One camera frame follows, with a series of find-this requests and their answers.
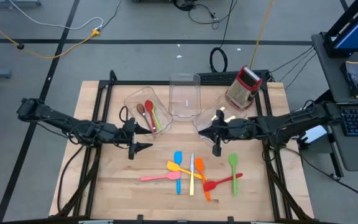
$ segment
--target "wooden table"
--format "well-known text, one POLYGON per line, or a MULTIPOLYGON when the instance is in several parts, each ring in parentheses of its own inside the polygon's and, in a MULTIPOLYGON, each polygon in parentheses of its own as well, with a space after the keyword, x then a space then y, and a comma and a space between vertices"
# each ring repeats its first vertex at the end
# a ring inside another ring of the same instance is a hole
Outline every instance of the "wooden table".
MULTIPOLYGON (((74 117, 91 119, 96 98, 98 82, 83 82, 74 117)), ((121 127, 119 110, 124 106, 124 98, 144 86, 114 85, 107 122, 121 127)), ((169 86, 152 86, 161 102, 168 108, 169 86)), ((226 86, 201 86, 201 107, 208 108, 218 96, 227 90, 226 86)), ((268 83, 268 92, 273 114, 288 113, 288 104, 282 83, 268 83)), ((247 116, 256 116, 255 104, 247 110, 247 116)), ((136 136, 136 141, 147 142, 145 136, 136 136)), ((173 122, 171 130, 153 141, 153 146, 139 152, 133 161, 127 157, 127 150, 112 144, 104 144, 95 189, 92 219, 131 219, 143 214, 145 220, 227 220, 233 216, 235 221, 274 221, 269 193, 265 162, 261 158, 260 141, 235 141, 222 144, 222 156, 212 155, 211 147, 194 132, 191 122, 173 122), (234 197, 232 184, 226 183, 211 191, 212 202, 207 202, 200 180, 195 180, 195 195, 188 195, 189 175, 181 178, 182 194, 176 194, 176 182, 159 180, 139 182, 145 175, 166 174, 168 160, 173 153, 183 151, 182 167, 190 168, 190 155, 204 160, 205 173, 209 180, 223 179, 231 174, 228 155, 238 154, 237 172, 244 173, 238 180, 239 193, 234 197)), ((295 142, 288 147, 298 150, 295 142)), ((68 142, 62 162, 62 169, 78 146, 68 142)), ((78 186, 83 162, 83 150, 70 164, 63 181, 62 205, 68 201, 78 186)), ((301 159, 289 151, 281 151, 287 189, 309 216, 313 217, 308 189, 301 159)), ((282 196, 278 192, 281 217, 284 216, 282 196)), ((57 213, 57 189, 53 198, 50 214, 57 213)), ((81 210, 85 210, 84 200, 81 210)))

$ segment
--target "silver knife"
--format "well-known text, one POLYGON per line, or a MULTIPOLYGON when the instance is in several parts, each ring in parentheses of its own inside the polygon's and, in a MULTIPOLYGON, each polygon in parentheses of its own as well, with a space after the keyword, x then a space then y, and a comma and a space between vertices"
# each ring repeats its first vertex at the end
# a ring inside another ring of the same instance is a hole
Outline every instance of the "silver knife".
POLYGON ((191 177, 190 177, 190 195, 194 195, 194 152, 191 153, 190 171, 191 171, 191 177))

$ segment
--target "yellow cable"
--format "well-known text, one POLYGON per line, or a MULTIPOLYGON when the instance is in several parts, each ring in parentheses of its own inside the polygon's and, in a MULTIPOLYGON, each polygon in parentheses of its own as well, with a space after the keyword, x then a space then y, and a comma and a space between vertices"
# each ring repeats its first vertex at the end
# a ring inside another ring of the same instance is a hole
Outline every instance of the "yellow cable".
POLYGON ((268 18, 268 16, 269 16, 269 14, 270 14, 270 10, 272 9, 272 6, 273 6, 273 1, 274 1, 274 0, 270 0, 270 4, 268 5, 268 9, 267 9, 267 12, 266 12, 266 16, 265 16, 265 19, 264 19, 264 23, 262 24, 262 28, 261 28, 261 30, 260 30, 260 33, 259 33, 259 36, 258 36, 258 40, 256 41, 256 45, 255 45, 255 49, 254 49, 254 54, 252 54, 251 64, 249 65, 249 68, 252 68, 252 64, 254 63, 254 58, 255 58, 256 51, 257 51, 258 46, 259 46, 259 41, 260 41, 260 39, 262 38, 262 34, 264 33, 266 21, 267 21, 267 18, 268 18))
MULTIPOLYGON (((20 46, 19 43, 17 43, 16 41, 12 40, 8 35, 6 35, 2 30, 0 30, 0 34, 3 35, 7 40, 9 40, 10 42, 12 42, 14 45, 16 46, 20 46)), ((92 37, 94 36, 97 36, 97 35, 100 35, 100 32, 97 31, 97 30, 92 30, 92 34, 86 38, 85 40, 81 41, 80 43, 78 44, 75 44, 73 45, 72 47, 70 47, 68 50, 66 50, 65 52, 61 53, 60 55, 56 55, 56 56, 43 56, 43 55, 40 55, 38 54, 37 52, 34 52, 32 50, 27 50, 27 49, 24 49, 26 52, 32 54, 32 55, 35 55, 37 57, 40 57, 40 58, 44 58, 44 59, 54 59, 54 58, 59 58, 65 54, 67 54, 69 51, 73 50, 75 47, 81 45, 81 44, 84 44, 85 42, 87 42, 88 40, 90 40, 92 37)))

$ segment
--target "wheel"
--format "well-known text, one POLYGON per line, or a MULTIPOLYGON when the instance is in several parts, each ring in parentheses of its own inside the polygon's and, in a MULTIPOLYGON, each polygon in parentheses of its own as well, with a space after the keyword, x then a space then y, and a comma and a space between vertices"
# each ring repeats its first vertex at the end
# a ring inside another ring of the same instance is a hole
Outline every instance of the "wheel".
POLYGON ((340 180, 341 180, 341 178, 338 177, 336 174, 330 174, 329 176, 330 176, 332 179, 336 180, 336 181, 340 181, 340 180))

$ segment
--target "blue spatula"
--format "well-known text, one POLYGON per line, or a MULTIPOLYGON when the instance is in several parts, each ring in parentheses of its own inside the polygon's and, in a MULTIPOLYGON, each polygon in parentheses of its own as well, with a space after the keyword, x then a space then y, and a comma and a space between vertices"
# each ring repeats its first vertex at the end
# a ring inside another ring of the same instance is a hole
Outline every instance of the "blue spatula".
MULTIPOLYGON (((181 151, 176 151, 173 155, 173 160, 175 161, 176 164, 180 165, 181 164, 181 151)), ((177 179, 177 194, 180 194, 180 179, 177 179)))

